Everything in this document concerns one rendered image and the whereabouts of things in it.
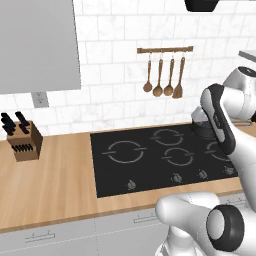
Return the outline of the grey wall cupboard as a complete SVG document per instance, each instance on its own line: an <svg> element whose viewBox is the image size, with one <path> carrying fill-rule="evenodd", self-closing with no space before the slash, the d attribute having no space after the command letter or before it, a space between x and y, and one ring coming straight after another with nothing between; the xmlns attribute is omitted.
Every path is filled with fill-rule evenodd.
<svg viewBox="0 0 256 256"><path fill-rule="evenodd" d="M0 0L0 94L80 87L73 0Z"/></svg>

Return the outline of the wooden knife block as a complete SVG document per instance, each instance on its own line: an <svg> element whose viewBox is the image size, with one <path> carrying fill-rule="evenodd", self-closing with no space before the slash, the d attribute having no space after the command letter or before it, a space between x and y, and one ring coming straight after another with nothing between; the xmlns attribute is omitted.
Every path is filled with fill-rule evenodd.
<svg viewBox="0 0 256 256"><path fill-rule="evenodd" d="M24 134L19 127L21 123L17 122L14 135L7 136L17 162L37 160L40 157L43 136L32 121L29 123L30 125L26 126L29 134Z"/></svg>

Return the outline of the wooden utensil rail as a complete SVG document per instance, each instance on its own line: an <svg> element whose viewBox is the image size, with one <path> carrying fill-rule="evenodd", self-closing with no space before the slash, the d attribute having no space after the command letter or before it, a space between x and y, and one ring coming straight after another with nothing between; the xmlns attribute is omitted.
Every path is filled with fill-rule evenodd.
<svg viewBox="0 0 256 256"><path fill-rule="evenodd" d="M187 47L169 47L169 48L137 48L137 54L144 53L177 53L177 52L193 52L194 46Z"/></svg>

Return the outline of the grey wall socket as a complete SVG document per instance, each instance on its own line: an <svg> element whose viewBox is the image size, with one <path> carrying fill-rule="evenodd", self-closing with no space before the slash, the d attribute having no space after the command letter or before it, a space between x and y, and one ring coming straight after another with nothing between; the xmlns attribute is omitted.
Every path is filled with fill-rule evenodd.
<svg viewBox="0 0 256 256"><path fill-rule="evenodd" d="M46 92L32 92L31 96L35 108L47 108L49 106Z"/></svg>

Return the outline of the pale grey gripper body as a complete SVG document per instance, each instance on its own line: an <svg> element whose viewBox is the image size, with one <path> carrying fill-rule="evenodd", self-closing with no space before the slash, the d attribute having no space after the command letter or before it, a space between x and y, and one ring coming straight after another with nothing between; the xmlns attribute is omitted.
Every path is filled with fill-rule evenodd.
<svg viewBox="0 0 256 256"><path fill-rule="evenodd" d="M202 124L208 121L208 117L201 106L197 106L191 114L192 121L197 124Z"/></svg>

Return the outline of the black extractor hood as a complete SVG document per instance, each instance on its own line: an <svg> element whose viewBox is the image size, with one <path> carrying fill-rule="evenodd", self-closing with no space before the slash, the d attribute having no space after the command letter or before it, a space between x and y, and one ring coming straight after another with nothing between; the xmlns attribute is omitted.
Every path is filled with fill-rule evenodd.
<svg viewBox="0 0 256 256"><path fill-rule="evenodd" d="M184 0L189 12L213 12L219 0Z"/></svg>

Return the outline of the grey drawer front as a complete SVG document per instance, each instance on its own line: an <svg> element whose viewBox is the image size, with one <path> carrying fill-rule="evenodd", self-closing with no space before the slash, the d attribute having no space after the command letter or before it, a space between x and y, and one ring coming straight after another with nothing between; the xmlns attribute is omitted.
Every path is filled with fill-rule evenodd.
<svg viewBox="0 0 256 256"><path fill-rule="evenodd" d="M233 205L233 206L236 206L237 208L248 208L248 203L247 203L246 197L245 197L243 192L229 193L229 194L219 194L218 197L219 197L220 203L221 204L226 204L226 205L230 205L230 204L226 203L227 199L234 199L234 198L243 199L245 201L245 206L244 207L239 207L239 206L236 206L236 205Z"/></svg>
<svg viewBox="0 0 256 256"><path fill-rule="evenodd" d="M153 208L95 219L99 256L155 256L168 226L155 221L134 224L140 216L156 215Z"/></svg>
<svg viewBox="0 0 256 256"><path fill-rule="evenodd" d="M25 243L32 234L55 238ZM0 256L98 256L95 221L66 222L0 234Z"/></svg>

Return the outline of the grey wall shelf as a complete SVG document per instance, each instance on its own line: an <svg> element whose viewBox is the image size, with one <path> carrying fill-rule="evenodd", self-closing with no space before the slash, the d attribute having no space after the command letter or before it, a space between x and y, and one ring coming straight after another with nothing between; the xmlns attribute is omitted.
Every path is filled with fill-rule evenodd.
<svg viewBox="0 0 256 256"><path fill-rule="evenodd" d="M238 55L256 63L256 50L240 50Z"/></svg>

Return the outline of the small wooden spoon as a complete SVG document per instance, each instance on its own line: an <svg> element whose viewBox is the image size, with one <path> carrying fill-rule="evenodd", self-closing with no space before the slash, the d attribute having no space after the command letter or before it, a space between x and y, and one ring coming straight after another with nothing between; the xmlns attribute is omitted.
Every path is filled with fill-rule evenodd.
<svg viewBox="0 0 256 256"><path fill-rule="evenodd" d="M151 72L151 60L148 60L147 82L144 84L144 87L143 87L143 90L145 92L150 92L152 89L152 84L150 83L150 72Z"/></svg>

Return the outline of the black glass hob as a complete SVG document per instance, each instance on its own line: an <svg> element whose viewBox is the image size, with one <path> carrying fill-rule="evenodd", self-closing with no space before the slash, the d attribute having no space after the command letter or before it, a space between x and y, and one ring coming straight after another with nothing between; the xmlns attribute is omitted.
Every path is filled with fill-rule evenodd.
<svg viewBox="0 0 256 256"><path fill-rule="evenodd" d="M238 175L216 139L196 135L190 124L94 133L90 140L99 198ZM224 166L234 173L226 174ZM207 179L199 177L200 170ZM173 180L175 173L181 183ZM136 183L134 190L127 187L130 180Z"/></svg>

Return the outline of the wooden spatula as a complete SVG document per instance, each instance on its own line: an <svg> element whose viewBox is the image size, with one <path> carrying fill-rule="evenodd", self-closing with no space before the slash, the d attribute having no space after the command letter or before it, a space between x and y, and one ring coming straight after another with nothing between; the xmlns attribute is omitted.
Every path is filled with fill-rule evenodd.
<svg viewBox="0 0 256 256"><path fill-rule="evenodd" d="M180 72L179 72L178 84L177 84L177 86L175 87L175 89L174 89L174 91L173 91L173 95L172 95L172 97L173 97L174 99L181 98L181 97L182 97L182 94L183 94L183 89L182 89L181 82L182 82L182 76L183 76L184 65L185 65L185 57L182 57L182 58L181 58L181 61L180 61Z"/></svg>

